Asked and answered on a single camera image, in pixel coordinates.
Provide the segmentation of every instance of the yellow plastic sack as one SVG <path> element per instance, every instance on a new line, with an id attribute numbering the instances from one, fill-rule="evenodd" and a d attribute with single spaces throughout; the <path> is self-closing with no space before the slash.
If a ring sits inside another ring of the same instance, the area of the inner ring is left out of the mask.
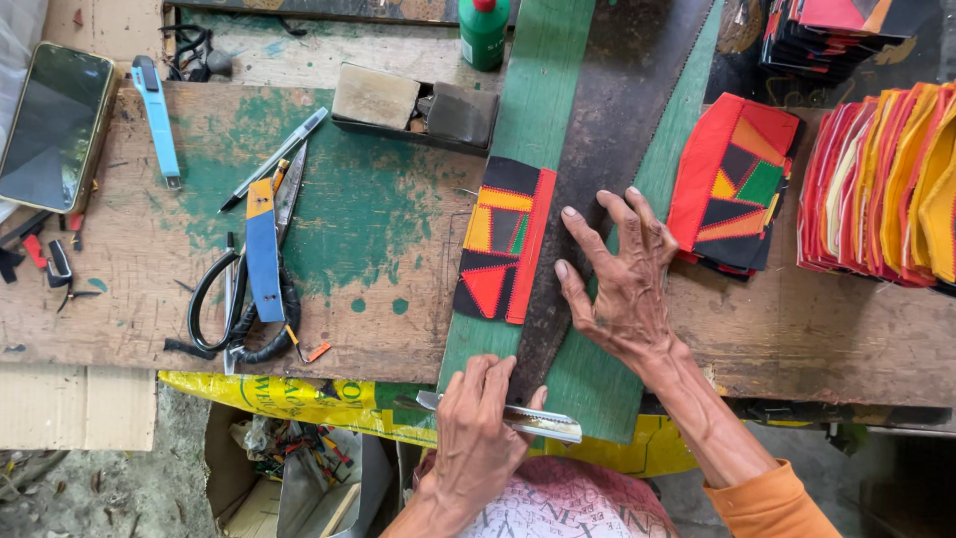
<path id="1" fill-rule="evenodd" d="M 434 448 L 431 413 L 394 409 L 395 396 L 412 398 L 428 385 L 342 381 L 333 384 L 339 398 L 319 391 L 311 380 L 268 375 L 223 375 L 161 371 L 160 379 L 180 391 L 276 418 L 326 424 Z M 529 456 L 565 456 L 640 478 L 681 473 L 697 461 L 667 416 L 640 415 L 630 445 L 585 437 L 579 444 L 539 439 Z"/>

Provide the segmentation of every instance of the hand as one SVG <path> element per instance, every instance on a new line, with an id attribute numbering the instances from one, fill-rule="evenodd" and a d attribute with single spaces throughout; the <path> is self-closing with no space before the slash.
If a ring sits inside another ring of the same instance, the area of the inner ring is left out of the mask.
<path id="1" fill-rule="evenodd" d="M 624 197 L 627 203 L 611 192 L 597 193 L 598 203 L 618 225 L 617 256 L 608 252 L 580 213 L 570 207 L 561 213 L 564 226 L 595 268 L 594 302 L 570 263 L 559 260 L 554 270 L 571 306 L 575 328 L 657 391 L 678 381 L 675 358 L 687 355 L 686 346 L 670 330 L 663 292 L 664 272 L 679 247 L 637 189 L 631 187 Z"/>
<path id="2" fill-rule="evenodd" d="M 502 421 L 515 362 L 513 356 L 471 357 L 465 373 L 451 376 L 435 413 L 438 454 L 416 497 L 434 498 L 452 533 L 471 524 L 501 494 L 534 440 Z M 529 407 L 541 410 L 547 395 L 548 388 L 539 387 Z"/>

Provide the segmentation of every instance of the blue utility knife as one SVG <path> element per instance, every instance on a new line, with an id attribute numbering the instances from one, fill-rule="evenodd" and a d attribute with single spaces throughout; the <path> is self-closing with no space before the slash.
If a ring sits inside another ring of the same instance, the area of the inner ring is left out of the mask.
<path id="1" fill-rule="evenodd" d="M 166 186 L 172 191 L 183 187 L 180 183 L 179 162 L 176 161 L 176 148 L 173 146 L 173 132 L 169 126 L 169 112 L 166 110 L 166 97 L 160 84 L 160 72 L 156 70 L 153 58 L 136 56 L 133 60 L 133 84 L 140 90 L 146 105 L 146 117 L 153 131 L 153 145 L 160 160 L 160 172 L 166 178 Z"/>

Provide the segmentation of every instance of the orange sleeve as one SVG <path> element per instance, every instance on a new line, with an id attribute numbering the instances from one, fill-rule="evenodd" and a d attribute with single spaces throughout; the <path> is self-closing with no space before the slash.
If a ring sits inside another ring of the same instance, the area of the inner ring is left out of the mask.
<path id="1" fill-rule="evenodd" d="M 790 462 L 740 485 L 704 492 L 735 538 L 839 537 L 830 520 L 803 489 Z"/>

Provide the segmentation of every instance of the red bottle cap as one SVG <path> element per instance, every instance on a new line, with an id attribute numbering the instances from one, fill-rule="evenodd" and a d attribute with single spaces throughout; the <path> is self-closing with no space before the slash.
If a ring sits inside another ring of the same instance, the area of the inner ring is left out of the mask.
<path id="1" fill-rule="evenodd" d="M 478 11 L 491 11 L 494 9 L 496 0 L 471 0 L 471 3 Z"/>

